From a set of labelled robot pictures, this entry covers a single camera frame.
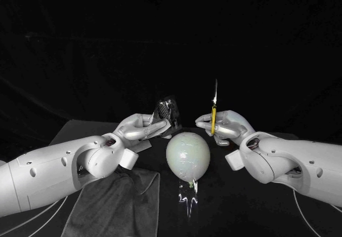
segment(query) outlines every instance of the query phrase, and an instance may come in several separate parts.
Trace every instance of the black table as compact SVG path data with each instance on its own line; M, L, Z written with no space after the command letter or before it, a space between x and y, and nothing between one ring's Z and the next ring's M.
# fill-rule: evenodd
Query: black table
M117 123L71 120L60 131L51 145L93 135L113 132ZM276 183L262 184L246 169L233 171L226 155L237 149L233 144L220 147L216 140L200 128L184 128L182 132L195 132L208 142L211 164L198 181L198 236L263 236L311 237L317 236L302 218L292 189ZM275 134L296 139L292 134ZM178 233L178 190L180 178L167 161L168 139L151 139L152 148L142 151L135 167L161 173L161 213L159 236L185 236ZM68 196L55 217L34 235L60 237L68 216L80 195ZM331 205L296 194L305 217L322 237L342 235L342 213ZM24 227L5 237L29 236L53 217L64 200ZM31 219L47 207L14 214L0 219L0 233Z

